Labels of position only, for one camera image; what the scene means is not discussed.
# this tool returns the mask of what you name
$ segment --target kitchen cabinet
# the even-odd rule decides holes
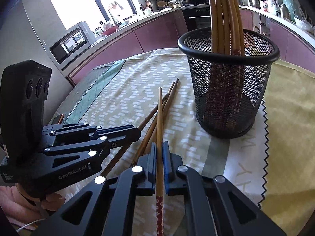
[[[178,33],[174,15],[165,14],[136,29],[135,34],[143,52],[163,48],[177,48]]]
[[[273,41],[280,50],[280,59],[286,60],[289,31],[279,25],[279,23],[270,20],[270,40]]]
[[[288,34],[288,47],[285,60],[315,73],[315,53],[295,35]]]
[[[253,15],[250,10],[240,10],[243,28],[253,30]]]
[[[315,52],[301,38],[287,28],[270,20],[270,40],[280,50],[280,59],[315,73]]]
[[[80,71],[78,71],[72,80],[77,84],[82,80],[94,67],[104,65],[127,57],[141,54],[143,50],[134,32],[127,34],[123,38],[114,41],[110,46],[103,50],[99,55],[88,62]]]

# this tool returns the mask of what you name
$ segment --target window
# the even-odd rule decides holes
[[[90,29],[94,31],[97,27],[100,27],[100,21],[105,22],[114,19],[118,23],[137,13],[132,0],[51,1],[66,29],[80,21],[86,21]]]

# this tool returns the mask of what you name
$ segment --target human hand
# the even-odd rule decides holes
[[[51,210],[51,211],[57,211],[59,208],[61,208],[61,206],[65,203],[65,200],[66,200],[61,195],[59,195],[57,193],[52,193],[52,194],[46,195],[45,200],[40,201],[40,199],[38,199],[38,198],[33,198],[33,197],[29,196],[20,184],[16,184],[15,186],[16,186],[17,190],[19,191],[19,193],[22,196],[24,196],[25,198],[30,199],[34,202],[40,202],[41,207],[43,209],[47,209],[47,210]]]

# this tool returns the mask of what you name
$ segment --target bowl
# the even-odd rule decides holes
[[[102,33],[102,35],[110,35],[110,34],[113,34],[114,32],[116,32],[117,28],[118,28],[117,25],[115,25],[115,26],[113,26],[113,27],[107,29],[106,31],[104,31],[104,32]]]
[[[165,7],[167,7],[167,2],[165,2],[165,1],[159,1],[159,2],[157,2],[157,6],[158,6],[159,8],[165,8]]]

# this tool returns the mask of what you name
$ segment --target microwave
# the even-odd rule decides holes
[[[64,70],[67,65],[96,41],[95,34],[86,22],[69,28],[62,37],[46,43],[46,52],[54,64]]]

